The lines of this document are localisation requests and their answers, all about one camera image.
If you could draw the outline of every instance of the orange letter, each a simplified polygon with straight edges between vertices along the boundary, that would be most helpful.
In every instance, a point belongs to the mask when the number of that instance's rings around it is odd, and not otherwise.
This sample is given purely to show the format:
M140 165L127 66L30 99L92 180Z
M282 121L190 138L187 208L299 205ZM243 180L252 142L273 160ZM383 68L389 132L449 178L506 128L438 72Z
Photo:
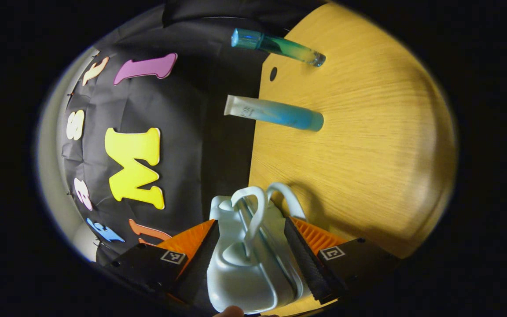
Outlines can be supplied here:
M132 231L137 235L141 235L143 233L143 234L149 235L151 237L156 237L158 239L162 239L163 241L166 241L167 239L171 239L171 236L168 235L167 233L165 233L163 231L156 230L156 229L144 227L143 225L137 224L136 221L134 221L132 219L129 219L129 225L130 225L130 228L132 229ZM138 242L153 245L155 247L155 244L147 243L146 241L144 241L144 239L138 239Z

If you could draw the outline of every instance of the colorful foam letter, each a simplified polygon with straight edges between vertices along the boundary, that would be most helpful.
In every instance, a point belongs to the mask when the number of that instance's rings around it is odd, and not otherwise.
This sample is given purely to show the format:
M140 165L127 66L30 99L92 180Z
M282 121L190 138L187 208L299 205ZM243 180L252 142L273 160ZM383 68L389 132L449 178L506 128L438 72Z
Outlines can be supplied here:
M72 112L68 117L68 124L66 125L66 137L68 139L79 140L83 132L83 119L85 114L83 110Z
M177 54L170 53L161 58L141 60L140 62L133 62L128 60L118 71L115 76L113 84L118 85L125 78L155 75L157 78L166 78L171 73L171 69L175 65Z
M123 169L109 178L113 197L151 203L157 209L163 209L163 193L157 186L139 189L159 179L158 173L138 163L141 159L154 166L159 163L159 129L150 128L146 133L118 133L108 128L105 133L105 151Z
M107 241L112 242L113 240L118 240L120 242L125 242L125 239L121 238L119 235L117 235L111 228L109 227L103 227L100 223L93 223L91 219L87 218L87 223L95 229L102 237L104 237Z
M132 219L129 219L129 225L130 225L130 228L132 229L132 231L137 235L144 234L144 235L148 235L151 237L156 237L158 239L162 239L163 241L171 239L171 236L168 235L167 233L165 233L163 231L159 231L157 229L152 229L152 228L145 227L143 225L139 225L136 223L136 221L134 221ZM144 239L141 239L141 238L138 239L138 242L155 246L155 244L147 243Z
M90 80L91 78L96 78L99 74L101 74L101 72L105 69L105 65L107 64L108 61L109 57L107 56L106 58L103 58L103 60L101 60L101 64L99 64L99 66L97 66L97 63L93 64L89 68L89 70L87 70L87 72L83 74L83 80L81 82L81 85L85 86L88 80Z
M89 190L87 189L85 182L74 178L74 189L76 190L79 200L85 205L85 207L89 210L93 210L93 205L91 205L91 200L89 200Z

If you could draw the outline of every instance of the blue-green perfume bottle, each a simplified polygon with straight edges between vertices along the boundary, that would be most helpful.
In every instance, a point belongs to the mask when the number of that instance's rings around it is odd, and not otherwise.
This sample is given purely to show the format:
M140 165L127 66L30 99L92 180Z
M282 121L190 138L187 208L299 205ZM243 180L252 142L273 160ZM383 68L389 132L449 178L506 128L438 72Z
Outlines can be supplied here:
M320 112L270 100L232 95L228 95L224 108L224 115L228 114L300 130L320 131L324 125L324 116Z
M306 64L320 67L326 60L326 56L302 46L301 44L285 40L281 37L268 36L262 32L234 29L232 34L233 48L249 48L250 50L264 50L300 60Z

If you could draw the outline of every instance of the wooden table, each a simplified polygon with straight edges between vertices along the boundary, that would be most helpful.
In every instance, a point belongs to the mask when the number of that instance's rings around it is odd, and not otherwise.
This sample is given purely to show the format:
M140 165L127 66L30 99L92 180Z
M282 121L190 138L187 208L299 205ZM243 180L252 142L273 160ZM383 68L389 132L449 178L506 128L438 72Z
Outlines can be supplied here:
M456 133L440 88L399 42L336 4L310 13L286 38L326 62L316 68L271 54L259 98L321 112L324 126L309 132L257 121L250 185L286 183L310 223L410 256L443 214L455 180ZM282 197L273 200L287 210ZM265 314L320 306L308 298Z

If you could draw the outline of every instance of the yellow letter m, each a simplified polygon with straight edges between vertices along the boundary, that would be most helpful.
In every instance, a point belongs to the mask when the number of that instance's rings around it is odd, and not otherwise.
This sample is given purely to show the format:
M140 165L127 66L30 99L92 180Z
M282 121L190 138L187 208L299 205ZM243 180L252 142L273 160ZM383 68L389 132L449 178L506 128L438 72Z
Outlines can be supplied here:
M150 128L146 133L118 133L113 128L108 128L105 133L105 151L123 167L109 178L113 197L118 201L123 198L139 200L163 209L163 193L159 187L138 188L157 181L158 173L135 160L145 160L151 166L159 163L159 129Z

